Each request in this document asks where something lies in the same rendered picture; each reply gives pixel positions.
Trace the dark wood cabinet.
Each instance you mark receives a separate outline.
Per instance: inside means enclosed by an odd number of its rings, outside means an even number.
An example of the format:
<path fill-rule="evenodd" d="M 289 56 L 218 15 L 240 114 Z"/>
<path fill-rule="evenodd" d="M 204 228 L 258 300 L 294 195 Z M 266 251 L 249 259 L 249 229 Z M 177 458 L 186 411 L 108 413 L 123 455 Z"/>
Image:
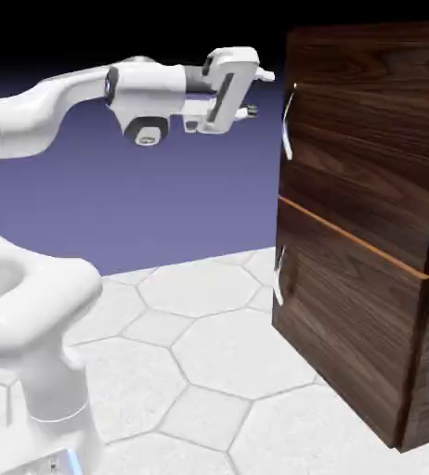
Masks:
<path fill-rule="evenodd" d="M 429 443 L 429 20 L 287 37 L 274 328 L 389 447 Z"/>

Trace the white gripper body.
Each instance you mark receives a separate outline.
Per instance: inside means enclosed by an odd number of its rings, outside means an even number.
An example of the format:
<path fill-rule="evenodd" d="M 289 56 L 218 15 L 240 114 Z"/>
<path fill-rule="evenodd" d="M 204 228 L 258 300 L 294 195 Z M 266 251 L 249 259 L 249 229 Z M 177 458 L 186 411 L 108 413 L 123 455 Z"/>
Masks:
<path fill-rule="evenodd" d="M 259 64 L 258 54 L 250 46 L 221 47 L 209 54 L 202 71 L 216 96 L 200 125 L 201 133 L 223 134 L 230 129 Z"/>

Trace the dark wood cabinet door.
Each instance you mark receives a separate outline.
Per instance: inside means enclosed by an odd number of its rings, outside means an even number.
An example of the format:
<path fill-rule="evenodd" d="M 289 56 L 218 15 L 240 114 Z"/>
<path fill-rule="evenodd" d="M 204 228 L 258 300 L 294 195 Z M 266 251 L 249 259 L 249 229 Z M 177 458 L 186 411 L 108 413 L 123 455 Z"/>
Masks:
<path fill-rule="evenodd" d="M 390 447 L 409 399 L 423 281 L 285 202 L 276 248 L 284 304 L 272 324 Z"/>
<path fill-rule="evenodd" d="M 429 105 L 298 84 L 279 192 L 423 272 L 429 251 Z"/>

